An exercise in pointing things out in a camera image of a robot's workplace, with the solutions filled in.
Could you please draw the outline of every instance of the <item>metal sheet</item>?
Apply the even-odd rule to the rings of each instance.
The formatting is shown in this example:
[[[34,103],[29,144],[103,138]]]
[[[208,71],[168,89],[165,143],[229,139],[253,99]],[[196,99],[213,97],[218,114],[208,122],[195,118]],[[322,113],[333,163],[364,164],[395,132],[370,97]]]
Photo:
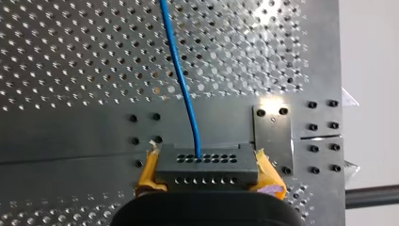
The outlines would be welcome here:
[[[338,0],[177,0],[169,7],[204,147],[254,141],[255,105],[291,107],[294,142],[342,132],[329,128],[342,123]],[[59,174],[56,162],[144,154],[157,136],[192,148],[157,1],[11,0],[0,1],[0,11],[0,170],[23,169],[2,175],[21,191],[1,188],[1,213],[12,200],[74,195],[82,188],[67,175],[91,176],[92,186],[82,184],[92,190],[87,193],[118,194],[117,186],[137,179],[124,159],[98,165],[115,175],[123,171],[109,189],[113,183],[100,167]],[[309,130],[310,123],[318,130]],[[32,187],[19,180],[27,171],[41,180],[52,172],[52,183],[65,188],[43,192],[32,183],[22,194]],[[317,180],[304,180],[320,188]]]
[[[256,150],[264,149],[269,161],[278,169],[292,171],[290,108],[287,105],[255,106],[253,128]]]
[[[339,145],[339,151],[331,150]],[[317,146],[319,152],[310,152]],[[286,201],[306,225],[344,225],[344,160],[340,137],[294,141],[295,176],[285,176],[289,193]],[[318,168],[319,173],[311,172]]]

